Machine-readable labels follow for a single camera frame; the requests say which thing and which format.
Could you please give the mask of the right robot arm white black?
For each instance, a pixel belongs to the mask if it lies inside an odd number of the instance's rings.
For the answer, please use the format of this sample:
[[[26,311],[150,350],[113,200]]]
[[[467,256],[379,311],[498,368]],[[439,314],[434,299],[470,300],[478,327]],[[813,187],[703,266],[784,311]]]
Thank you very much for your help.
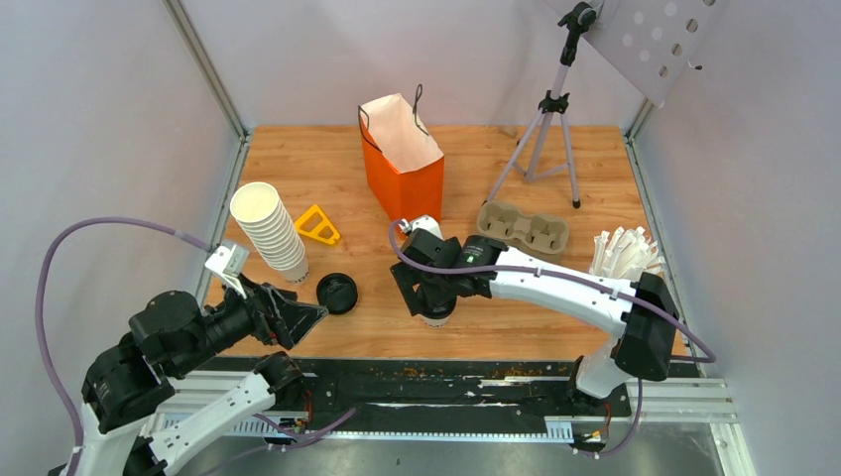
[[[471,235],[443,239],[437,224],[397,221],[389,239],[399,261],[391,273],[412,315],[442,326],[460,298],[527,302],[599,328],[609,341],[576,360],[566,387],[570,407],[591,414],[631,378],[661,382],[669,374],[678,324],[663,279],[636,280],[577,272],[499,240]]]

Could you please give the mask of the white paper coffee cup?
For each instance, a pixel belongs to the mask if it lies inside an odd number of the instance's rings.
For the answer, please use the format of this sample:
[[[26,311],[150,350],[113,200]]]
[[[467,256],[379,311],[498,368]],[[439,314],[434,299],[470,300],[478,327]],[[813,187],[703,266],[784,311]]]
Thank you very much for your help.
[[[452,314],[448,308],[434,308],[420,313],[422,320],[430,327],[442,327]]]

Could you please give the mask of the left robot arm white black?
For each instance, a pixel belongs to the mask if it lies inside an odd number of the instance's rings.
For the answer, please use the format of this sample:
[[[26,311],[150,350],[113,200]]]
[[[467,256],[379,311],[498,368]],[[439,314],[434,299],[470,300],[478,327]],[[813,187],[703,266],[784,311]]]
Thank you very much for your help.
[[[303,373],[288,355],[328,310],[297,294],[246,281],[216,306],[182,291],[164,292],[129,320],[130,330],[86,372],[82,444],[53,475],[176,475],[236,423],[272,406],[295,408]],[[174,380],[253,336],[280,351],[262,358],[231,390],[175,426],[149,436],[143,427],[173,397]]]

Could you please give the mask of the black coffee cup lid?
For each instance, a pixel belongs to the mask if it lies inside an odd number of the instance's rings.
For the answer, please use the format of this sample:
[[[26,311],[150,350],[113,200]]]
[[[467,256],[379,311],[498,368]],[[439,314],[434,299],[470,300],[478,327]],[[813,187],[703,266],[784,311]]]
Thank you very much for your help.
[[[316,299],[331,314],[351,311],[359,299],[355,281],[343,273],[331,273],[321,278],[316,286]]]

